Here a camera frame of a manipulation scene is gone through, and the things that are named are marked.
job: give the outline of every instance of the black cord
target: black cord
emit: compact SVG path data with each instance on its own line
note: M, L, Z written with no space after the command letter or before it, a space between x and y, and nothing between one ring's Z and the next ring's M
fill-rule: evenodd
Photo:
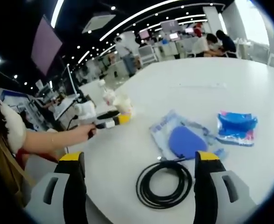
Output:
M158 196L151 191L150 180L157 171L164 168L175 171L178 176L179 183L176 190L171 195ZM136 183L136 193L138 199L145 206L152 209L168 209L182 202L189 194L191 187L192 176L186 167L179 164L177 161L161 161L146 167L140 173Z
M76 119L78 119L78 116L77 116L77 115L73 116L73 118L70 119L70 122L68 123L68 127L67 127L67 129L66 129L67 131L68 131L69 127L70 127L71 122L72 122L73 120L76 120Z
M71 122L72 122L73 120L76 120L76 119L78 119L78 116L77 116L77 115L73 116L73 118L70 119L70 122L68 123L67 129L66 129L67 131L68 131L69 127L70 127Z

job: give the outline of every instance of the woman with black hair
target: woman with black hair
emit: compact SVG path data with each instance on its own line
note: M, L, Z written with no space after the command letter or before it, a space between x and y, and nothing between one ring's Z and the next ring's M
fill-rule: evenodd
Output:
M19 115L20 115L21 119L23 120L26 128L36 131L34 128L34 125L28 121L26 111L20 112Z
M88 140L88 133L96 133L94 125L82 125L76 129L58 133L27 131L21 117L0 101L0 175L6 187L20 205L23 204L21 183L32 183L13 154L20 149L32 154L50 154L61 148Z
M236 54L233 54L236 52L236 47L233 40L229 36L227 36L222 30L218 30L216 32L216 35L217 38L222 41L223 45L220 50L223 52L224 56L227 54L228 57L236 58Z

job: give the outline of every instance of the monitor screen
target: monitor screen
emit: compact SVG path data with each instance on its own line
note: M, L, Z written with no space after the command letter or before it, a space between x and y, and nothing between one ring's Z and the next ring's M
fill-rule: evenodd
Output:
M50 24L42 17L34 38L31 58L45 76L61 46L61 40Z
M182 30L176 20L161 22L161 27L165 33L173 33Z
M139 34L140 34L141 39L146 39L146 38L150 37L148 30L143 30Z
M179 36L178 36L178 33L169 34L169 37L173 41L180 39Z
M190 34L190 33L193 33L194 32L194 29L193 28L186 28L184 30L187 34Z

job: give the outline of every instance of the chair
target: chair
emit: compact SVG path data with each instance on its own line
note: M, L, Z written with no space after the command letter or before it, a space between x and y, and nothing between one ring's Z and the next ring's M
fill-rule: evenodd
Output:
M259 43L252 43L252 50L249 54L252 61L267 64L269 48Z
M227 51L227 52L225 53L225 55L226 55L226 57L228 57L228 53L229 53L229 54L235 55L236 58L242 58L242 57L239 55L239 42L240 42L240 39L238 38L238 39L236 39L234 42L236 43L236 52Z
M274 54L270 54L269 57L268 57L268 61L267 61L267 65L268 66L271 66L271 67L274 67Z
M144 66L145 64L158 61L155 55L155 51L150 45L140 47L138 49L138 52L140 55L140 62L142 66Z

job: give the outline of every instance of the white shirt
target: white shirt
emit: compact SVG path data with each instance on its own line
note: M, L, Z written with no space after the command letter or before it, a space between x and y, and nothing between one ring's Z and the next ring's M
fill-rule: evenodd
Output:
M0 101L0 110L6 119L6 128L8 129L8 144L12 153L17 151L23 146L26 139L26 127L20 115L11 109L8 105Z
M202 52L208 51L210 48L208 46L205 36L198 38L198 40L193 44L192 53L200 54Z
M123 43L123 42L117 42L116 46L115 46L115 49L117 50L120 57L124 57L124 56L126 56L130 53L127 50L127 49L129 49L129 47L126 46L125 43Z

